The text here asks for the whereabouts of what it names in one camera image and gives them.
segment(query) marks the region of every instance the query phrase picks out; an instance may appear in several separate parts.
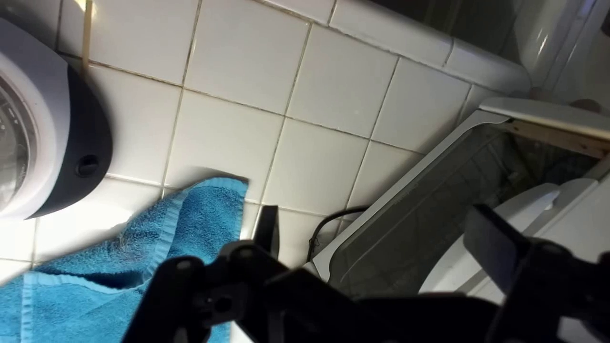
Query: floor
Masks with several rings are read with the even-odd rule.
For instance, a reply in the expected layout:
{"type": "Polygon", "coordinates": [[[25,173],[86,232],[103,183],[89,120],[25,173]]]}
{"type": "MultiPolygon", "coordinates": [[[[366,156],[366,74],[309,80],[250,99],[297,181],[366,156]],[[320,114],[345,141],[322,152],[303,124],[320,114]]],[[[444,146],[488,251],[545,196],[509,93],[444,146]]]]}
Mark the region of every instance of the floor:
{"type": "Polygon", "coordinates": [[[86,66],[116,145],[86,200],[0,223],[0,280],[210,175],[250,181],[242,236],[278,204],[280,259],[299,265],[324,215],[374,202],[494,95],[335,30],[333,0],[99,0],[91,30],[84,4],[0,0],[2,17],[86,66]]]}

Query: white appliance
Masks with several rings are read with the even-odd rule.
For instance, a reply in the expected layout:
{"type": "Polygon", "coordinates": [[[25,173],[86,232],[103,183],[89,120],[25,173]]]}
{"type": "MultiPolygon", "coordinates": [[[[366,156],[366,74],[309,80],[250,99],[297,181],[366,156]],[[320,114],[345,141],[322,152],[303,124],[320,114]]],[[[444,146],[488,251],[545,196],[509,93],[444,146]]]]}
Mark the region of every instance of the white appliance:
{"type": "Polygon", "coordinates": [[[91,192],[112,139],[86,82],[53,49],[0,19],[0,219],[28,219],[91,192]]]}

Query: grout line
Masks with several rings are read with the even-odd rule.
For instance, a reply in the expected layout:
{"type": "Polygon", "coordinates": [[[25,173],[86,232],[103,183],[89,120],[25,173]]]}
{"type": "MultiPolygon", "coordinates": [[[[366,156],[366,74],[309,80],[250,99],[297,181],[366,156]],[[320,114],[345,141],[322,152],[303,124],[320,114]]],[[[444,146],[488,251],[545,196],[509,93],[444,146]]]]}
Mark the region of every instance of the grout line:
{"type": "Polygon", "coordinates": [[[389,82],[387,82],[387,86],[385,86],[385,91],[383,91],[383,97],[381,97],[381,103],[379,103],[379,108],[377,108],[377,116],[375,116],[375,122],[374,122],[374,126],[372,126],[372,129],[370,129],[370,133],[368,133],[368,139],[374,139],[374,133],[375,133],[375,129],[377,129],[381,112],[383,112],[385,103],[387,103],[389,89],[391,89],[391,86],[394,84],[398,65],[400,65],[400,57],[396,57],[394,66],[393,66],[393,72],[389,74],[389,82]]]}
{"type": "Polygon", "coordinates": [[[223,101],[223,103],[246,106],[246,108],[252,108],[252,110],[257,110],[257,112],[265,112],[265,114],[272,114],[272,116],[284,118],[284,114],[280,114],[280,112],[272,112],[269,108],[261,108],[261,106],[255,106],[255,105],[250,105],[250,103],[240,103],[240,101],[234,101],[234,99],[219,97],[219,95],[206,93],[206,91],[200,91],[200,89],[192,89],[192,87],[187,87],[187,86],[183,89],[189,91],[189,93],[204,95],[204,97],[210,97],[210,99],[217,99],[217,101],[223,101]]]}
{"type": "Polygon", "coordinates": [[[335,17],[337,5],[339,5],[339,0],[333,0],[330,15],[328,15],[328,21],[326,21],[326,26],[330,26],[332,19],[335,17]]]}
{"type": "Polygon", "coordinates": [[[130,74],[130,76],[135,76],[135,78],[145,78],[145,80],[158,82],[158,84],[164,84],[164,86],[181,87],[179,84],[171,84],[168,80],[152,78],[149,74],[139,74],[139,72],[133,72],[133,70],[128,70],[128,68],[120,68],[120,66],[114,66],[114,65],[107,65],[107,63],[101,63],[101,61],[89,61],[89,65],[101,66],[101,68],[109,68],[109,70],[114,70],[114,72],[122,72],[122,74],[130,74]]]}
{"type": "Polygon", "coordinates": [[[356,171],[356,175],[354,175],[354,181],[353,181],[353,185],[351,185],[351,188],[349,188],[349,192],[347,192],[343,209],[349,206],[351,198],[354,196],[358,179],[360,179],[360,175],[362,175],[364,160],[366,160],[366,156],[368,156],[368,152],[370,152],[370,145],[372,145],[372,143],[368,141],[368,143],[366,143],[366,148],[364,148],[364,154],[362,154],[362,158],[360,158],[360,164],[358,164],[358,171],[356,171]]]}
{"type": "Polygon", "coordinates": [[[160,198],[166,196],[166,183],[168,183],[170,164],[171,164],[171,156],[173,156],[173,148],[175,148],[177,124],[179,124],[179,114],[181,114],[183,99],[185,99],[185,80],[189,74],[191,55],[194,49],[194,38],[196,38],[196,30],[198,30],[202,4],[204,4],[204,0],[198,0],[198,4],[196,4],[194,23],[192,23],[192,30],[191,30],[191,45],[187,51],[185,70],[183,70],[183,78],[181,78],[181,89],[179,89],[175,116],[173,116],[173,127],[171,127],[171,135],[170,135],[170,148],[168,148],[168,156],[166,156],[166,164],[164,164],[164,173],[160,177],[160,198]]]}
{"type": "Polygon", "coordinates": [[[187,61],[185,61],[185,70],[183,70],[181,86],[185,86],[185,82],[187,82],[187,74],[189,74],[189,66],[191,66],[191,57],[192,57],[192,51],[194,51],[194,40],[196,40],[198,21],[200,21],[200,15],[202,15],[202,5],[204,5],[204,0],[198,0],[196,9],[194,9],[194,21],[192,21],[192,30],[191,30],[191,44],[189,44],[189,51],[187,51],[187,61]]]}
{"type": "Polygon", "coordinates": [[[61,38],[61,23],[63,23],[63,2],[59,0],[59,13],[57,13],[57,30],[55,30],[55,51],[59,51],[59,38],[61,38]]]}
{"type": "Polygon", "coordinates": [[[131,183],[131,185],[145,185],[145,186],[162,186],[162,185],[156,185],[156,183],[139,181],[139,179],[130,179],[130,177],[112,175],[112,173],[107,173],[105,179],[122,181],[122,183],[131,183]]]}
{"type": "Polygon", "coordinates": [[[91,51],[91,25],[93,25],[93,0],[86,0],[86,7],[84,7],[84,23],[82,23],[82,47],[80,47],[80,68],[82,68],[82,76],[88,78],[89,76],[89,51],[91,51]]]}
{"type": "Polygon", "coordinates": [[[311,30],[313,30],[314,23],[309,23],[307,32],[305,32],[305,40],[303,40],[303,47],[301,47],[301,57],[299,57],[299,65],[297,65],[297,72],[293,74],[290,91],[288,91],[288,101],[286,101],[286,108],[284,108],[284,116],[288,116],[288,110],[292,106],[293,101],[293,91],[297,87],[297,82],[303,74],[303,63],[305,63],[305,53],[307,53],[307,45],[309,45],[309,38],[311,38],[311,30]]]}
{"type": "Polygon", "coordinates": [[[303,51],[301,51],[299,66],[297,66],[295,78],[293,78],[293,82],[292,82],[292,89],[290,89],[288,103],[286,103],[286,114],[282,116],[280,133],[278,133],[278,139],[276,139],[276,143],[274,143],[272,158],[271,158],[269,171],[267,171],[267,177],[265,177],[265,183],[263,183],[261,204],[265,202],[267,188],[269,188],[269,181],[271,181],[271,173],[272,173],[274,162],[276,162],[276,158],[278,158],[278,150],[280,150],[280,143],[282,143],[282,135],[284,135],[284,127],[286,127],[286,120],[288,120],[288,110],[290,110],[292,99],[293,99],[293,89],[295,89],[295,84],[301,80],[303,61],[305,61],[305,51],[307,51],[307,45],[309,45],[311,30],[313,30],[313,23],[309,23],[309,26],[307,26],[307,34],[305,34],[305,42],[303,42],[303,51]]]}
{"type": "Polygon", "coordinates": [[[452,53],[454,53],[454,49],[455,49],[455,38],[454,36],[450,36],[452,38],[452,47],[450,47],[450,51],[446,53],[446,57],[444,57],[444,63],[440,65],[440,68],[438,70],[442,70],[444,72],[444,66],[446,66],[446,63],[450,63],[450,57],[452,57],[452,53]]]}
{"type": "Polygon", "coordinates": [[[465,99],[463,99],[463,103],[461,103],[461,106],[459,106],[459,110],[457,110],[457,118],[455,118],[454,129],[455,129],[455,127],[459,126],[459,122],[463,120],[463,116],[465,116],[463,110],[465,110],[467,103],[471,101],[473,91],[475,91],[475,86],[469,84],[469,91],[465,91],[465,99]]]}
{"type": "Polygon", "coordinates": [[[389,82],[387,82],[387,86],[385,86],[383,99],[381,99],[381,105],[379,105],[379,108],[377,108],[375,122],[374,122],[374,126],[372,126],[372,129],[370,129],[370,133],[368,133],[366,148],[364,148],[364,154],[362,154],[362,158],[360,158],[356,177],[354,177],[354,181],[353,181],[353,185],[351,185],[351,188],[349,188],[349,194],[347,194],[347,200],[345,200],[345,206],[343,206],[343,207],[347,207],[349,202],[351,202],[353,196],[354,196],[358,179],[360,179],[360,175],[362,175],[364,160],[366,160],[366,156],[368,156],[368,152],[370,152],[372,137],[374,137],[374,133],[375,133],[375,129],[377,129],[381,112],[383,112],[383,108],[385,108],[389,89],[391,89],[391,86],[394,84],[394,76],[396,76],[396,70],[398,70],[398,63],[400,63],[400,57],[396,57],[394,66],[393,66],[393,72],[391,72],[389,82]]]}
{"type": "Polygon", "coordinates": [[[162,177],[160,177],[160,186],[162,186],[162,188],[164,188],[166,183],[168,183],[170,164],[171,164],[171,156],[173,156],[173,148],[175,148],[177,122],[179,122],[179,114],[181,114],[181,108],[183,108],[183,99],[185,99],[185,89],[181,89],[181,91],[179,91],[179,97],[177,97],[173,129],[171,129],[171,135],[170,135],[170,148],[168,148],[168,156],[166,156],[164,173],[162,173],[162,177]]]}

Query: electrical cord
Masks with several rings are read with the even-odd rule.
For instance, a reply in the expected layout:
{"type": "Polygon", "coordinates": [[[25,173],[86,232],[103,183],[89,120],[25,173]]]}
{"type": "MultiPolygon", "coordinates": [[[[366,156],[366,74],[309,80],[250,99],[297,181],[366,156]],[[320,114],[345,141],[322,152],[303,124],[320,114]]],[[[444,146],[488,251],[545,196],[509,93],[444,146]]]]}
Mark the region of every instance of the electrical cord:
{"type": "Polygon", "coordinates": [[[311,238],[309,238],[307,261],[313,259],[314,249],[316,249],[318,234],[322,232],[322,228],[324,228],[330,221],[339,219],[339,217],[345,217],[345,215],[351,215],[351,213],[362,213],[362,211],[366,211],[366,209],[368,209],[368,206],[345,207],[343,211],[335,211],[335,213],[324,217],[324,219],[318,223],[318,227],[313,230],[311,238]]]}

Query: blue towel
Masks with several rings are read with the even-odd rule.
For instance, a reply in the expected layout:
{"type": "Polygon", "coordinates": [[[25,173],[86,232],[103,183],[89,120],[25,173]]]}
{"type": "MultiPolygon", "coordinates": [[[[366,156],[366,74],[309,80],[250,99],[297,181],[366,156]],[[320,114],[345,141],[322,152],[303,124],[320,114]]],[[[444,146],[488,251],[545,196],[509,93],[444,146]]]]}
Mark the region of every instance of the blue towel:
{"type": "MultiPolygon", "coordinates": [[[[242,181],[208,179],[150,206],[120,236],[2,286],[0,341],[120,341],[164,259],[211,263],[238,238],[244,194],[242,181]]],[[[213,328],[210,341],[227,343],[229,326],[213,328]]]]}

